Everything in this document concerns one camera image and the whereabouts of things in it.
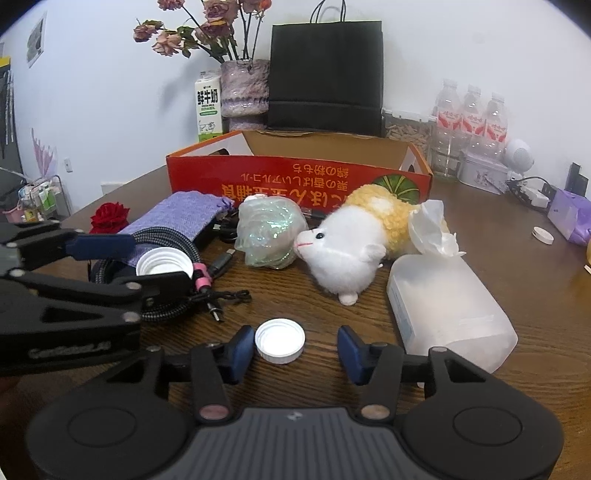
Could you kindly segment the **white bottle cap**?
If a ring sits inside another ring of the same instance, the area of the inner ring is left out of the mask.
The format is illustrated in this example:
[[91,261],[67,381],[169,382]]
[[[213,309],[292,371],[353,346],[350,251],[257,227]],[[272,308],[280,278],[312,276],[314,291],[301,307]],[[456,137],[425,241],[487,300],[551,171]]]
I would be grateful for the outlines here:
[[254,344],[259,356],[276,365],[290,364],[304,351],[304,328],[294,320],[274,318],[256,328]]

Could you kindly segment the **purple knitted pouch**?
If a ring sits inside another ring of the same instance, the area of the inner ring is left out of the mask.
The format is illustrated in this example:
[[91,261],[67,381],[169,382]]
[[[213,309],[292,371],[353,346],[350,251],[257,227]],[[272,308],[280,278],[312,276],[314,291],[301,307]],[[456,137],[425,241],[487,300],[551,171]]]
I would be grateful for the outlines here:
[[193,240],[211,221],[230,210],[227,197],[198,191],[176,192],[125,227],[120,234],[132,235],[150,227],[167,227]]

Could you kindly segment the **translucent tissue pack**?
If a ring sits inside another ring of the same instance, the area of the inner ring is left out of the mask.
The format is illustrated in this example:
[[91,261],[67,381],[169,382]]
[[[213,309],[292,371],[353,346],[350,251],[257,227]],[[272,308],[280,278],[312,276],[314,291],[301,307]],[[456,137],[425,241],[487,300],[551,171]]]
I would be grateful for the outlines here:
[[394,319],[407,353],[446,347],[493,373],[515,349],[518,335],[444,223],[439,200],[410,214],[410,238],[418,252],[392,265],[387,293]]

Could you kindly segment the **white yellow plush toy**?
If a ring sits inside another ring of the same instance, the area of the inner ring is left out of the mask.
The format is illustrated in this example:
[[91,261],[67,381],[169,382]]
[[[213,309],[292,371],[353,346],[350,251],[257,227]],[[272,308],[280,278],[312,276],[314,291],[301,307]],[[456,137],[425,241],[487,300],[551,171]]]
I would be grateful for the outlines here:
[[387,259],[415,251],[460,254],[441,201],[412,205],[377,184],[360,186],[318,227],[297,234],[294,251],[315,282],[345,306],[356,304]]

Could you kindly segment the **iridescent ball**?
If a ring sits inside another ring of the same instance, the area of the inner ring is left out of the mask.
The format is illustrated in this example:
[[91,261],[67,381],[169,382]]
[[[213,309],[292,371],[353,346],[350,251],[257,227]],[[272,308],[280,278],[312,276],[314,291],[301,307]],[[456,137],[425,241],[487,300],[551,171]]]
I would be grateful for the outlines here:
[[280,270],[296,259],[294,240],[308,229],[296,202],[283,196],[254,194],[238,206],[235,249],[245,265]]

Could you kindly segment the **white jar lid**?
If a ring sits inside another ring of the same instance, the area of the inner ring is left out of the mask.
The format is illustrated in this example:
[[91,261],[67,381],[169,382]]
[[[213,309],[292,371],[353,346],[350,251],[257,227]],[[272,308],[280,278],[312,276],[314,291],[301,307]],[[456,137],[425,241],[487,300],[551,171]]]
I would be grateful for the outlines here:
[[144,253],[136,263],[137,276],[160,275],[167,273],[193,274],[193,261],[183,251],[172,247],[158,247]]

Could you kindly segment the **red fabric rose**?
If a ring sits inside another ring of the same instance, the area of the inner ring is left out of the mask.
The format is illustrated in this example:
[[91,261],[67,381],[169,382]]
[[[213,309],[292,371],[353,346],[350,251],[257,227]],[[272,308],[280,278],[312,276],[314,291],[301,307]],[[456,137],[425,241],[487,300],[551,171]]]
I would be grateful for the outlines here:
[[103,203],[91,216],[91,234],[115,234],[128,224],[129,208],[119,202]]

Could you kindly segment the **green white milk carton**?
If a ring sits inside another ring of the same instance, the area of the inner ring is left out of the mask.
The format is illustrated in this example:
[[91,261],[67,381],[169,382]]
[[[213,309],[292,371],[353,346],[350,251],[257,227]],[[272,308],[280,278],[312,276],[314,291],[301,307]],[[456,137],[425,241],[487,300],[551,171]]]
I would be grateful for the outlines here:
[[221,71],[202,71],[194,82],[197,108],[197,140],[206,140],[223,134],[221,115]]

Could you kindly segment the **red cardboard pumpkin box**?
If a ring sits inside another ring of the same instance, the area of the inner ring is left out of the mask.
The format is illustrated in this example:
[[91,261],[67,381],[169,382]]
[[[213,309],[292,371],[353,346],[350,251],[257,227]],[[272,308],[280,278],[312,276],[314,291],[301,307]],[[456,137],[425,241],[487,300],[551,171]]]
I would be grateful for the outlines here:
[[254,194],[283,196],[325,213],[365,184],[420,203],[433,182],[414,144],[344,133],[235,131],[170,153],[166,165],[174,192],[211,193],[235,204]]

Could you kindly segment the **small white round lid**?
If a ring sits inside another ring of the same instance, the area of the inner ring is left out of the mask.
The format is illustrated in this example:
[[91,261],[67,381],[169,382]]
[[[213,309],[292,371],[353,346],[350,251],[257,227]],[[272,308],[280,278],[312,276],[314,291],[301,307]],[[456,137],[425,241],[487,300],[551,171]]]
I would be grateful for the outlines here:
[[555,240],[554,236],[550,232],[538,226],[533,228],[532,236],[545,245],[552,245]]

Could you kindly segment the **white floral tin box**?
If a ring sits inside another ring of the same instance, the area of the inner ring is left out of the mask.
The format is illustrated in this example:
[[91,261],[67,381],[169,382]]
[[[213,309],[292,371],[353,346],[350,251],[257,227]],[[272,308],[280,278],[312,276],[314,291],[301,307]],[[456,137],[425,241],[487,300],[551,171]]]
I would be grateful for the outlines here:
[[467,150],[460,152],[459,159],[457,178],[462,184],[495,195],[507,191],[509,169],[503,163]]

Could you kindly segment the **purple textured vase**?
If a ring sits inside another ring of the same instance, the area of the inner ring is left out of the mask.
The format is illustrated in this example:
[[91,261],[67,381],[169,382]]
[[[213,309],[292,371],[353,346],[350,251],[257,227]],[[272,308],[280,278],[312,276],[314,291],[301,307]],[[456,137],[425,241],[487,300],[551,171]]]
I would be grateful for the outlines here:
[[266,130],[269,74],[269,60],[221,64],[221,116],[228,122],[230,131]]

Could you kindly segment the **clear drinking glass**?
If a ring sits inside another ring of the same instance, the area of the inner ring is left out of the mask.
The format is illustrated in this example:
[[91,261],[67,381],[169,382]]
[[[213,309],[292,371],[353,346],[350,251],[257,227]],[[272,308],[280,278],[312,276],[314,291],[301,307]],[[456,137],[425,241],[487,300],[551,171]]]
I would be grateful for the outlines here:
[[430,142],[429,158],[435,175],[456,179],[461,165],[458,138],[454,134],[436,133]]

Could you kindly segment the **water bottle left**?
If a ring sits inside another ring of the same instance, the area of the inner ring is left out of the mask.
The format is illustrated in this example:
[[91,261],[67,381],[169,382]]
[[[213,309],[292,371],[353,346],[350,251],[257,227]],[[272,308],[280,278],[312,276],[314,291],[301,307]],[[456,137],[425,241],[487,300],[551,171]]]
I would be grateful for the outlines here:
[[457,156],[462,104],[456,81],[444,80],[443,88],[436,98],[433,115],[436,118],[434,148],[441,154]]

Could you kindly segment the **water bottle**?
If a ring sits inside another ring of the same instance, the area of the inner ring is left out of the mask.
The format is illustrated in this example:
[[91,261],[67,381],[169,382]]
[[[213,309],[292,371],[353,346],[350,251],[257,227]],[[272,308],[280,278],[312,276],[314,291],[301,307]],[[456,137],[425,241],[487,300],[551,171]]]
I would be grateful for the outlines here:
[[456,81],[444,80],[443,88],[436,98],[433,115],[436,118],[434,148],[441,154],[457,156],[462,104]]
[[481,89],[469,85],[463,100],[461,118],[461,140],[462,149],[469,148],[474,139],[478,139],[485,129],[484,110],[481,102]]
[[481,141],[482,154],[491,159],[499,159],[505,146],[507,132],[505,98],[493,93],[486,109],[485,130]]

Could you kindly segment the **clear container of seeds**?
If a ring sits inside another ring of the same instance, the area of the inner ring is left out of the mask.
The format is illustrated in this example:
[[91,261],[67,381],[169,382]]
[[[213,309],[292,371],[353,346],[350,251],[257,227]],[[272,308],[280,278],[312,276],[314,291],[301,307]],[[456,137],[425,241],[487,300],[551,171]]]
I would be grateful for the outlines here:
[[430,115],[383,109],[384,137],[415,145],[428,157],[430,140],[435,130],[435,118]]

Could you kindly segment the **purple tissue packet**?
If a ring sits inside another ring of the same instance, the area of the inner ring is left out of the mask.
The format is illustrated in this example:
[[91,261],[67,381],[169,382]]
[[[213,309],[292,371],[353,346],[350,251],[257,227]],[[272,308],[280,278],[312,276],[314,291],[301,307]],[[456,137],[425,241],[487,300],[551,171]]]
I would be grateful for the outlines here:
[[586,197],[558,189],[547,217],[568,242],[580,246],[589,243],[591,202]]

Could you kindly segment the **white round speaker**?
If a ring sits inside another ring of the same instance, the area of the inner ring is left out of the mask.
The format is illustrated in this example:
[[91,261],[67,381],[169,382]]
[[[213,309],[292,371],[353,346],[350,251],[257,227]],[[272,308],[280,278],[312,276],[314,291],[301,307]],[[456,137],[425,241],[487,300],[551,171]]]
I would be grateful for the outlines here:
[[535,163],[529,145],[521,139],[512,139],[506,144],[501,160],[517,174],[525,174]]

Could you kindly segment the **dried pink rose bouquet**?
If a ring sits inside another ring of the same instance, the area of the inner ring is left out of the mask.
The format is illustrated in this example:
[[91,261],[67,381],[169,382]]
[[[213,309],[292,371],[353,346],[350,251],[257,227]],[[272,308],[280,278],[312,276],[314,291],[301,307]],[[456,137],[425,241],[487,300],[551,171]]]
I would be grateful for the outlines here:
[[168,28],[159,20],[145,20],[133,29],[136,43],[151,44],[155,53],[172,57],[190,57],[195,50],[204,51],[218,63],[252,61],[256,58],[259,31],[271,0],[211,0],[200,3],[204,18],[199,21],[186,7],[184,0],[160,1],[162,11],[183,11],[187,20],[176,28]]

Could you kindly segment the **black paper shopping bag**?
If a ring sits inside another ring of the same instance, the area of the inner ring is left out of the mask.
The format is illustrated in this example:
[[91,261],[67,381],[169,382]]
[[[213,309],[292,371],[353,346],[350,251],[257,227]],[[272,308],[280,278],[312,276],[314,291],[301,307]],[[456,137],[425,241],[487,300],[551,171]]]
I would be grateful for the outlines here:
[[380,21],[273,26],[267,127],[380,136],[383,129],[384,36]]

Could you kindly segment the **water bottle middle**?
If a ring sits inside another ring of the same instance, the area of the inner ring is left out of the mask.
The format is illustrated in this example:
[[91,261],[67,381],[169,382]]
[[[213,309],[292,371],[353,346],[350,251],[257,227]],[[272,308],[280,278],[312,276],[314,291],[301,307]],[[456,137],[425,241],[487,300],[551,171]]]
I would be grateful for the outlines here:
[[481,102],[481,89],[469,85],[463,100],[461,118],[461,140],[462,149],[469,148],[474,139],[478,139],[485,129],[484,110]]

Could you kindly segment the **water bottle right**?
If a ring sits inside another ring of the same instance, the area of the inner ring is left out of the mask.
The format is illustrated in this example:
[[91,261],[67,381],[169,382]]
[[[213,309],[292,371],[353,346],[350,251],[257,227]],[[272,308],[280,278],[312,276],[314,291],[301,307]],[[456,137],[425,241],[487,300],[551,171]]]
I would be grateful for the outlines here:
[[505,98],[493,93],[486,109],[485,130],[481,141],[482,154],[491,159],[499,159],[505,146],[507,132]]

